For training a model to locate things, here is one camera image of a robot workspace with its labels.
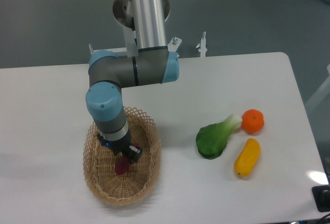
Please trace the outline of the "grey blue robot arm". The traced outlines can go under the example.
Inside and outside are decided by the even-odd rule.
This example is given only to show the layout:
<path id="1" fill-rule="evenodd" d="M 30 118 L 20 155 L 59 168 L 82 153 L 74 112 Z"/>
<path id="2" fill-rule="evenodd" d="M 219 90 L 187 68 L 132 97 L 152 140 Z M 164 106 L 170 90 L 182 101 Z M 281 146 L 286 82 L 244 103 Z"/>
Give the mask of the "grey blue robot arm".
<path id="1" fill-rule="evenodd" d="M 130 163 L 139 160 L 142 149 L 131 141 L 122 89 L 173 82 L 179 77 L 178 56 L 166 41 L 165 6 L 164 0 L 116 0 L 113 10 L 123 13 L 123 25 L 136 34 L 137 52 L 119 57 L 109 50 L 92 51 L 89 60 L 85 99 L 99 131 L 97 138 Z"/>

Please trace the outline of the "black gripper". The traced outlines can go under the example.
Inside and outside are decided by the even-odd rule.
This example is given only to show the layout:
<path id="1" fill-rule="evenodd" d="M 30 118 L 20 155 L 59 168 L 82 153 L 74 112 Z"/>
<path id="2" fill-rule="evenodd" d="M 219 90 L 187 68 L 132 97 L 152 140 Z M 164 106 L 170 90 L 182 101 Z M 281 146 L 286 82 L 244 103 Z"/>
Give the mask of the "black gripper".
<path id="1" fill-rule="evenodd" d="M 128 131 L 125 136 L 119 140 L 110 141 L 104 138 L 100 133 L 96 136 L 101 144 L 101 146 L 111 150 L 114 155 L 122 153 L 130 164 L 137 163 L 140 159 L 143 149 L 137 143 L 131 144 L 131 132 Z"/>

